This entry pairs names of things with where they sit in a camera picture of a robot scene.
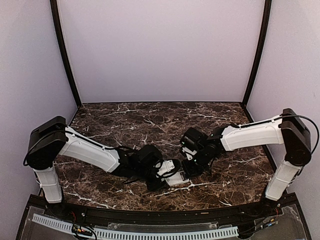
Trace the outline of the white remote control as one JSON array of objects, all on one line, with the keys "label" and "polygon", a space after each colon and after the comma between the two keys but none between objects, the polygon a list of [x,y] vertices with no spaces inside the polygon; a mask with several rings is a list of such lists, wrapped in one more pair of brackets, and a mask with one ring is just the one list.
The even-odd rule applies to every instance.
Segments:
[{"label": "white remote control", "polygon": [[175,173],[173,176],[166,178],[165,181],[170,187],[174,187],[177,185],[188,183],[190,180],[186,177],[184,171],[179,171]]}]

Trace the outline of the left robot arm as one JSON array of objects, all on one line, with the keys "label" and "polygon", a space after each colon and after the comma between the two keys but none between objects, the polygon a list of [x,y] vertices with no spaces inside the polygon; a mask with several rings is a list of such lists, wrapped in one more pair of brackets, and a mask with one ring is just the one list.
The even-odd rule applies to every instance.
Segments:
[{"label": "left robot arm", "polygon": [[60,218],[67,218],[71,208],[63,201],[54,168],[58,155],[75,158],[115,176],[137,177],[148,183],[161,182],[171,170],[154,145],[139,150],[105,146],[79,134],[66,124],[64,117],[56,116],[31,132],[23,164],[34,170],[51,210]]}]

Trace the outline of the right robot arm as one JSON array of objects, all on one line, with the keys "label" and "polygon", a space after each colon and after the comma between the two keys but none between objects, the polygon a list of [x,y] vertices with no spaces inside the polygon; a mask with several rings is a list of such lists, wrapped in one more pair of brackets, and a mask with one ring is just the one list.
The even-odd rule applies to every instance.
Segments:
[{"label": "right robot arm", "polygon": [[220,154],[242,148],[266,145],[284,145],[285,155],[280,166],[266,186],[264,199],[255,205],[255,213],[266,217],[297,175],[311,159],[317,145],[311,144],[311,133],[304,120],[310,118],[285,108],[282,114],[247,124],[219,127],[210,135],[190,127],[180,139],[180,152],[187,178],[200,176],[209,163]]}]

